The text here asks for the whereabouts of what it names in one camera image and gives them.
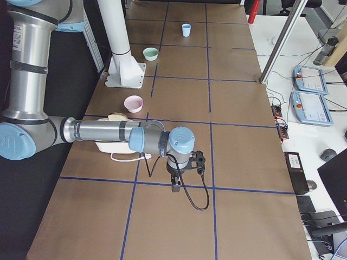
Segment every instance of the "water bottle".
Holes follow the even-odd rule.
[[[330,56],[337,43],[338,38],[336,38],[335,36],[329,38],[328,41],[324,44],[320,53],[317,55],[316,59],[313,61],[313,64],[317,66],[322,65],[326,58]]]

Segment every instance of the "red object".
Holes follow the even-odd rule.
[[[248,18],[248,23],[253,23],[256,13],[258,12],[260,6],[260,0],[254,0],[252,10],[250,11],[249,18]]]

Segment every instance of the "tablet screen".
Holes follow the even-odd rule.
[[[303,112],[308,120],[329,122],[320,95],[300,93]]]
[[[305,88],[324,91],[319,70],[302,67],[301,74]]]

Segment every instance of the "black box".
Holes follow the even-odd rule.
[[[307,185],[299,153],[284,152],[284,156],[286,158],[287,168],[295,194],[304,195],[308,193],[310,190]]]

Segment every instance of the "light green bowl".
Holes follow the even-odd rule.
[[[148,61],[154,61],[157,59],[159,51],[156,48],[146,48],[143,50],[143,56]]]

